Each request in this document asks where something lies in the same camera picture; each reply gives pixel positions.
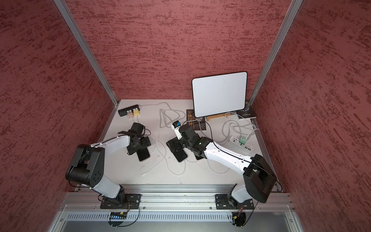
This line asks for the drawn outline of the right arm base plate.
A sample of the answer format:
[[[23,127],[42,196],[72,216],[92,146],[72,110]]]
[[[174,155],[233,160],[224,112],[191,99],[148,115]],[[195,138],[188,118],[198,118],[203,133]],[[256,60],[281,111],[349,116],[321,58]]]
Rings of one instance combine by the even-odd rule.
[[[231,195],[228,194],[216,194],[215,204],[218,210],[252,210],[254,209],[254,204],[252,199],[248,199],[243,203],[239,203]]]

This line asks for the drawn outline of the phone green case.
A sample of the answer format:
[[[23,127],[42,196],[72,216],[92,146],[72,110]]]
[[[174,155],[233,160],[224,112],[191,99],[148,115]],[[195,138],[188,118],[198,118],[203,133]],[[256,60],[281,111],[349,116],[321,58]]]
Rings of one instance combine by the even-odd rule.
[[[173,154],[178,162],[182,162],[188,158],[187,153],[183,149],[175,151]]]

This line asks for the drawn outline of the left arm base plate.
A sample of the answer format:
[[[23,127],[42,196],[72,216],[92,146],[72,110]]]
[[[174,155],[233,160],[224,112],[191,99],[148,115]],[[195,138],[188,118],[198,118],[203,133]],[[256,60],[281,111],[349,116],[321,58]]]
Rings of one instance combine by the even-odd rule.
[[[103,197],[100,204],[100,209],[117,209],[117,210],[131,210],[138,209],[141,202],[141,194],[125,194],[125,196],[118,196],[117,198]]]

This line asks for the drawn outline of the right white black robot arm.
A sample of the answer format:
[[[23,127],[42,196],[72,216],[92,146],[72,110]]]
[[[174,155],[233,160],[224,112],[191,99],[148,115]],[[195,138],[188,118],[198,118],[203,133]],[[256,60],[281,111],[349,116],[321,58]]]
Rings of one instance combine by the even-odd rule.
[[[173,123],[171,128],[176,137],[166,145],[179,162],[187,158],[185,149],[188,149],[196,160],[216,161],[243,177],[243,184],[235,184],[226,196],[215,199],[217,206],[237,209],[251,199],[263,204],[267,202],[277,177],[263,156],[244,156],[228,150],[211,138],[200,137],[192,127],[181,125],[178,121]]]

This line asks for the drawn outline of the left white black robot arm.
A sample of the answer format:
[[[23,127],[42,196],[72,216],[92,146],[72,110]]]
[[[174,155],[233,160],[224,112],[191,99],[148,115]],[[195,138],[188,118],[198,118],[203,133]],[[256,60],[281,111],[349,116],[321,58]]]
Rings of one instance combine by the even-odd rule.
[[[140,161],[150,157],[151,146],[146,127],[133,123],[129,131],[120,131],[118,135],[103,142],[79,145],[67,168],[65,178],[71,185],[89,188],[99,194],[100,209],[138,209],[141,194],[125,193],[123,185],[117,184],[104,174],[105,158],[123,148],[128,155],[136,153]]]

